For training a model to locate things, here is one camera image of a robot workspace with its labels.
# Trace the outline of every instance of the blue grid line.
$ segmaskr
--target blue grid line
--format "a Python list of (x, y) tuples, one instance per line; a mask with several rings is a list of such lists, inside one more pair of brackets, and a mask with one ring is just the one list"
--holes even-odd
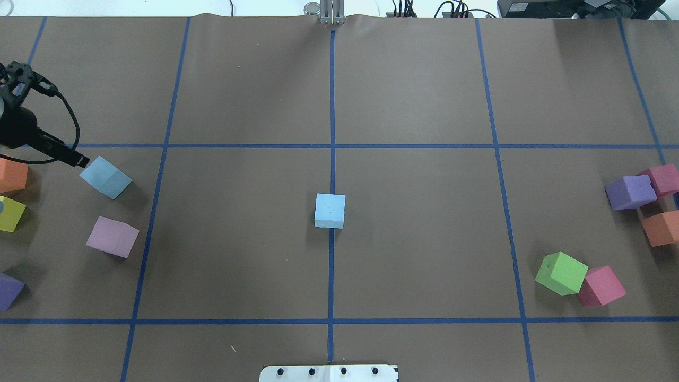
[(519, 275), (519, 262), (516, 258), (516, 246), (514, 244), (514, 233), (509, 214), (509, 203), (507, 201), (507, 189), (504, 186), (504, 172), (502, 171), (502, 158), (498, 145), (498, 133), (495, 127), (495, 115), (493, 113), (493, 102), (490, 96), (490, 85), (488, 82), (488, 70), (485, 65), (485, 55), (483, 54), (483, 39), (481, 38), (481, 26), (479, 19), (475, 19), (476, 36), (479, 42), (479, 55), (481, 57), (481, 71), (483, 73), (483, 85), (485, 86), (485, 99), (488, 104), (488, 118), (490, 119), (490, 130), (493, 135), (495, 145), (495, 161), (498, 167), (498, 177), (500, 178), (500, 192), (502, 193), (502, 206), (504, 208), (504, 220), (507, 223), (507, 235), (509, 236), (509, 246), (511, 249), (512, 264), (514, 268), (514, 282), (516, 287), (517, 300), (519, 303), (519, 314), (521, 315), (521, 329), (524, 332), (524, 347), (526, 348), (526, 362), (528, 363), (528, 376), (531, 382), (535, 382), (535, 372), (533, 369), (533, 356), (530, 350), (530, 338), (528, 337), (528, 325), (526, 323), (526, 310), (524, 308), (524, 294), (521, 289), (521, 277)]
[[(625, 27), (623, 26), (623, 20), (618, 17), (618, 28), (620, 29), (620, 37), (623, 40), (623, 47), (625, 48), (625, 55), (627, 56), (627, 64), (629, 64), (629, 72), (632, 74), (632, 79), (634, 80), (634, 86), (639, 94), (639, 99), (641, 100), (641, 106), (644, 108), (644, 115), (646, 115), (646, 121), (648, 122), (648, 129), (653, 136), (653, 141), (655, 142), (656, 150), (658, 151), (658, 156), (660, 157), (661, 164), (667, 164), (665, 161), (665, 154), (663, 154), (663, 146), (660, 144), (660, 139), (658, 138), (657, 131), (653, 125), (653, 119), (650, 117), (650, 111), (648, 110), (648, 104), (646, 103), (646, 97), (644, 97), (644, 92), (641, 90), (641, 84), (639, 83), (639, 77), (636, 74), (636, 69), (634, 69), (634, 62), (632, 62), (632, 55), (629, 51), (629, 46), (627, 45), (627, 36), (625, 34)], [(679, 209), (679, 194), (674, 196), (674, 204)]]
[(191, 18), (186, 18), (186, 25), (184, 27), (184, 38), (181, 44), (181, 52), (179, 53), (179, 64), (177, 65), (177, 76), (175, 78), (175, 88), (172, 92), (172, 103), (170, 104), (170, 115), (168, 116), (168, 124), (165, 131), (165, 143), (163, 152), (160, 156), (160, 166), (158, 168), (158, 178), (155, 182), (155, 194), (153, 195), (153, 204), (151, 206), (151, 217), (149, 218), (149, 228), (146, 234), (146, 243), (144, 246), (144, 255), (141, 260), (141, 267), (139, 269), (139, 280), (136, 287), (136, 295), (134, 297), (134, 308), (132, 310), (132, 322), (130, 323), (130, 332), (128, 335), (127, 347), (125, 349), (125, 358), (123, 361), (123, 368), (120, 373), (120, 381), (125, 382), (127, 379), (128, 367), (130, 365), (130, 354), (132, 353), (132, 344), (134, 342), (134, 331), (136, 329), (137, 315), (139, 314), (139, 303), (141, 300), (141, 291), (144, 286), (144, 276), (146, 274), (146, 264), (149, 258), (149, 248), (151, 246), (151, 237), (153, 236), (153, 225), (155, 223), (155, 213), (158, 210), (158, 198), (160, 196), (160, 188), (163, 180), (163, 172), (165, 169), (165, 159), (167, 158), (168, 144), (170, 143), (170, 134), (172, 132), (172, 121), (175, 116), (175, 106), (177, 104), (177, 93), (179, 92), (179, 83), (181, 81), (181, 71), (184, 63), (184, 54), (186, 53), (186, 44), (189, 37), (189, 28), (191, 26)]
[(33, 43), (33, 47), (31, 48), (31, 54), (29, 54), (29, 59), (26, 61), (26, 64), (28, 65), (30, 65), (33, 62), (33, 57), (35, 57), (35, 52), (38, 50), (38, 44), (40, 44), (40, 39), (42, 38), (42, 34), (45, 31), (46, 24), (47, 17), (43, 17), (43, 20), (40, 23), (40, 28), (38, 29), (38, 34), (35, 37), (35, 42)]
[[(80, 143), (81, 148), (164, 148), (163, 143)], [(246, 149), (655, 149), (656, 145), (580, 143), (169, 143), (167, 148)], [(679, 145), (660, 145), (679, 149)]]
[[(137, 319), (135, 325), (326, 325), (327, 318), (162, 318)], [(593, 317), (449, 317), (449, 318), (333, 318), (336, 325), (434, 325), (434, 324), (571, 324), (598, 322), (679, 322), (679, 316), (593, 316)], [(0, 325), (130, 325), (131, 319), (5, 318)]]
[[(335, 29), (330, 31), (330, 193), (335, 193)], [(335, 229), (328, 238), (328, 363), (335, 354)]]

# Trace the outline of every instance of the white bracket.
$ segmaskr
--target white bracket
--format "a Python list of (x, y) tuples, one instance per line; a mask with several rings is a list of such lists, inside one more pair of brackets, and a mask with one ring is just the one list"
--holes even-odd
[(399, 382), (393, 365), (267, 366), (259, 382)]
[(321, 24), (344, 24), (344, 0), (320, 0)]

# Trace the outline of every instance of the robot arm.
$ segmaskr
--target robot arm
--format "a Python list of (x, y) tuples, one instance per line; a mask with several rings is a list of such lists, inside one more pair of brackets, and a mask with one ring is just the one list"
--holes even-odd
[[(22, 107), (31, 89), (48, 97), (58, 97), (68, 109), (75, 125), (75, 141), (73, 147), (64, 141), (41, 130), (35, 114)], [(30, 66), (16, 61), (4, 67), (0, 63), (0, 145), (14, 149), (29, 145), (34, 149), (51, 156), (52, 159), (29, 161), (10, 158), (0, 154), (0, 158), (28, 164), (44, 164), (60, 160), (71, 166), (85, 167), (90, 159), (75, 151), (80, 139), (80, 127), (71, 106), (59, 89), (34, 72)]]

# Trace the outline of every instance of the block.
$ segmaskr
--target block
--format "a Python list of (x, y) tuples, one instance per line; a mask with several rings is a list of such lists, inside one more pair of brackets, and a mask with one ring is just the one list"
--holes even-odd
[(344, 228), (346, 195), (316, 194), (314, 225), (319, 228)]
[(580, 292), (587, 266), (564, 252), (545, 256), (535, 281), (565, 296)]
[(651, 247), (679, 243), (679, 211), (659, 213), (643, 219), (641, 225)]
[(28, 174), (27, 164), (0, 158), (0, 192), (23, 190)]
[(25, 209), (26, 205), (0, 196), (0, 231), (14, 232)]
[(117, 198), (132, 183), (127, 175), (100, 156), (80, 173), (80, 177), (111, 199)]
[(666, 164), (664, 166), (651, 167), (638, 175), (648, 175), (650, 177), (650, 184), (655, 190), (658, 198), (672, 195), (679, 192), (679, 171), (674, 164)]
[(24, 289), (23, 282), (0, 273), (0, 312), (10, 308), (22, 289)]
[(87, 246), (107, 254), (127, 258), (139, 230), (123, 222), (100, 216), (87, 240)]
[(622, 177), (606, 186), (611, 208), (635, 209), (658, 199), (648, 175)]
[(623, 285), (607, 265), (587, 271), (578, 300), (585, 307), (603, 307), (627, 294)]

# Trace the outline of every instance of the blue cube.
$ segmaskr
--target blue cube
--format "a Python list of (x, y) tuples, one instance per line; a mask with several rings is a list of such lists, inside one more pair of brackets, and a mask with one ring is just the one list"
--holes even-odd
[(316, 194), (314, 225), (319, 228), (344, 228), (346, 195)]
[(0, 273), (0, 312), (10, 308), (21, 289), (24, 289), (23, 282)]
[(616, 211), (639, 208), (658, 199), (648, 175), (622, 177), (606, 186), (606, 194)]
[(117, 198), (132, 183), (127, 175), (100, 156), (80, 173), (80, 177), (111, 199)]

